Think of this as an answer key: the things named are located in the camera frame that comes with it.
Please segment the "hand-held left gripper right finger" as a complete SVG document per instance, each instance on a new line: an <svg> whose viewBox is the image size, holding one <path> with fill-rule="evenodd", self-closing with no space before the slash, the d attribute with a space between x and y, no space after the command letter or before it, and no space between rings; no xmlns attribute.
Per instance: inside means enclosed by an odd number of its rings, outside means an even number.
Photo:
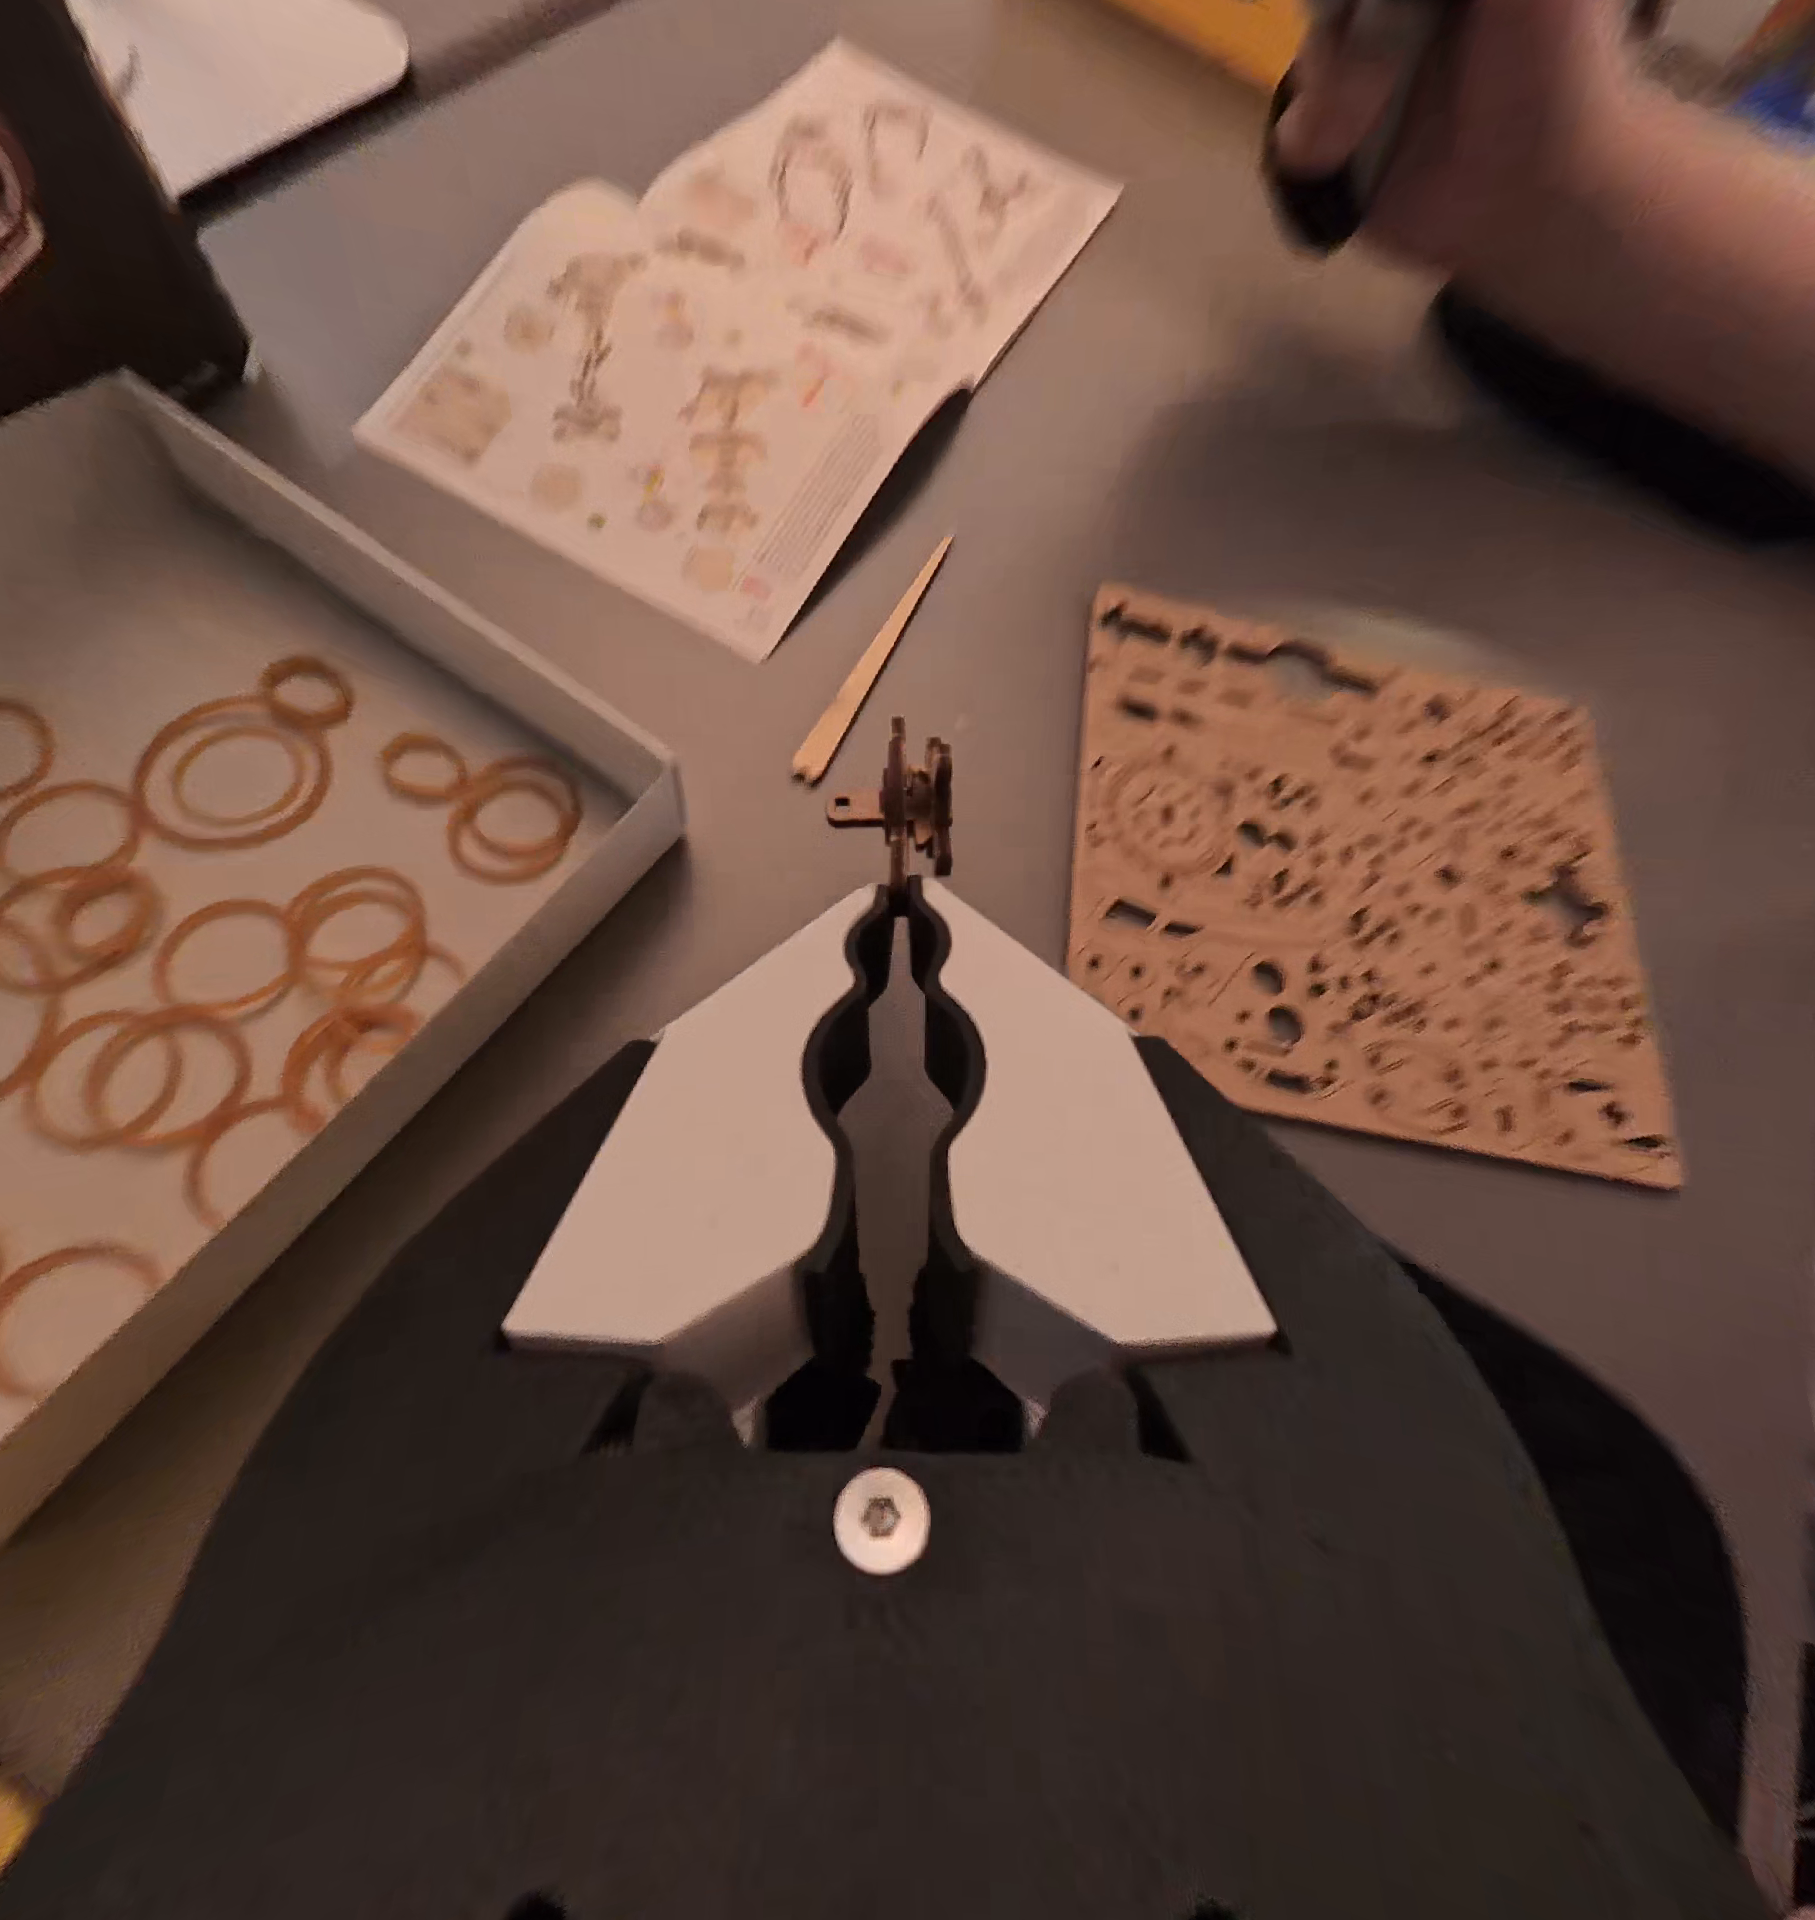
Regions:
<svg viewBox="0 0 1815 1920"><path fill-rule="evenodd" d="M1031 1416L1088 1372L1280 1334L1133 1031L946 882L909 915L924 1071L949 1119L928 1250L964 1354Z"/></svg>

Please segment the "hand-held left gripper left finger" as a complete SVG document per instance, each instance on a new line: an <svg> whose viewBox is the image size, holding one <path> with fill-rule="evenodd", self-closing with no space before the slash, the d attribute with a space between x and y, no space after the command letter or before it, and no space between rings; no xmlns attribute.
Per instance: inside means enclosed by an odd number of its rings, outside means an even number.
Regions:
<svg viewBox="0 0 1815 1920"><path fill-rule="evenodd" d="M505 1320L513 1350L692 1375L766 1420L873 1419L843 1114L892 945L888 889L860 889L658 1031Z"/></svg>

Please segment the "wooden gear model assembly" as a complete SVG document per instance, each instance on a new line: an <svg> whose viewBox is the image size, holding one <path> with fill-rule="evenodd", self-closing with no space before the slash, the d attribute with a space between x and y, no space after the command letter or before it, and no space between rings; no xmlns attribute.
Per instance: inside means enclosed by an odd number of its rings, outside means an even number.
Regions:
<svg viewBox="0 0 1815 1920"><path fill-rule="evenodd" d="M933 876L954 873L954 758L940 737L928 737L920 760L909 754L904 716L890 721L886 758L878 784L829 795L825 819L830 829L874 829L886 844L884 887L888 902L905 904L920 870Z"/></svg>

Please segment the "person's right forearm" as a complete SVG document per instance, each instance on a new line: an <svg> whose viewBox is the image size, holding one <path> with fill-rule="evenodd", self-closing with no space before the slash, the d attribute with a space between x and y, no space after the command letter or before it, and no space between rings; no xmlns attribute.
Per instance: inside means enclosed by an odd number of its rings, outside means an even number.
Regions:
<svg viewBox="0 0 1815 1920"><path fill-rule="evenodd" d="M1815 491L1815 168L1639 75L1610 5L1471 5L1362 231Z"/></svg>

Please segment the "laser-cut wooden parts sheet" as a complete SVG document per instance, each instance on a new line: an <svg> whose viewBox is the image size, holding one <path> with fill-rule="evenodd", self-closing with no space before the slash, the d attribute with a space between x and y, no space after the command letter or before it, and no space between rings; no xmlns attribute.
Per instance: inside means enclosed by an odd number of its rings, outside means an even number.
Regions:
<svg viewBox="0 0 1815 1920"><path fill-rule="evenodd" d="M1100 586L1065 972L1257 1115L1686 1184L1591 720L1549 694Z"/></svg>

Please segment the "black model kit box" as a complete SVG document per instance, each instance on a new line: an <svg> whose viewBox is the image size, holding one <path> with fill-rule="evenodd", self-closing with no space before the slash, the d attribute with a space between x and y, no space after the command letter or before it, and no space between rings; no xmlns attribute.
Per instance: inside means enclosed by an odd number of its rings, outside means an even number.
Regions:
<svg viewBox="0 0 1815 1920"><path fill-rule="evenodd" d="M250 359L70 6L0 2L0 421L113 373L200 409Z"/></svg>

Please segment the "pointed wooden stick tool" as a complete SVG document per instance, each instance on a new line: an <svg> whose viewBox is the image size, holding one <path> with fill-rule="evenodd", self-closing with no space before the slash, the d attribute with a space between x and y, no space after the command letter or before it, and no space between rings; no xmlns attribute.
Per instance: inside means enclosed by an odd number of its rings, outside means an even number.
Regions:
<svg viewBox="0 0 1815 1920"><path fill-rule="evenodd" d="M855 659L854 667L846 672L844 683L838 687L832 702L827 706L813 728L800 741L798 751L792 755L791 779L808 787L820 784L825 780L830 763L841 754L841 746L855 718L871 702L874 685L878 685L880 673L892 659L902 637L917 617L922 599L940 578L951 547L954 534L947 534L928 555L913 582L904 591L895 603L895 608L886 615L861 658Z"/></svg>

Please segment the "pile of rubber bands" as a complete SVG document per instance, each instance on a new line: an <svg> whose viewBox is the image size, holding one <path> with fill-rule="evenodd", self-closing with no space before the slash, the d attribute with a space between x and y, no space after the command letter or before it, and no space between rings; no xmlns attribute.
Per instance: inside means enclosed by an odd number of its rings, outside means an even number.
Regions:
<svg viewBox="0 0 1815 1920"><path fill-rule="evenodd" d="M74 1376L590 848L498 723L282 658L135 743L0 694L0 1406Z"/></svg>

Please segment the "illustrated instruction booklet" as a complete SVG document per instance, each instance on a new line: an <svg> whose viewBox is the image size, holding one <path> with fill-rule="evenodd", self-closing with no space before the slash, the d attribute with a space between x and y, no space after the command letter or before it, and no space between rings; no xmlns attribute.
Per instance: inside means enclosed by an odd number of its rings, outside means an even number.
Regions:
<svg viewBox="0 0 1815 1920"><path fill-rule="evenodd" d="M538 206L354 442L760 664L1119 196L838 37Z"/></svg>

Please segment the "white cardboard box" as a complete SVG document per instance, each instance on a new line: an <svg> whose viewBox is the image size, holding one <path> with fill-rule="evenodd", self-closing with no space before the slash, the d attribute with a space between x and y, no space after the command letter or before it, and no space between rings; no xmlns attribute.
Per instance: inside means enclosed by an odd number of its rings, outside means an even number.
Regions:
<svg viewBox="0 0 1815 1920"><path fill-rule="evenodd" d="M0 694L85 749L337 664L404 726L498 723L583 775L592 839L557 893L177 1281L29 1406L0 1406L0 1549L684 834L680 771L362 528L118 377L0 424Z"/></svg>

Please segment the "yellow plastic bin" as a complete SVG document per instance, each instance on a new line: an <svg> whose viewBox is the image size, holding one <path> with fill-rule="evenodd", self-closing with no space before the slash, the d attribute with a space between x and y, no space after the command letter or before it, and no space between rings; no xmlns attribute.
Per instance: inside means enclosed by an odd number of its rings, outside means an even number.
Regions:
<svg viewBox="0 0 1815 1920"><path fill-rule="evenodd" d="M1305 2L1108 2L1233 79L1274 93L1307 33Z"/></svg>

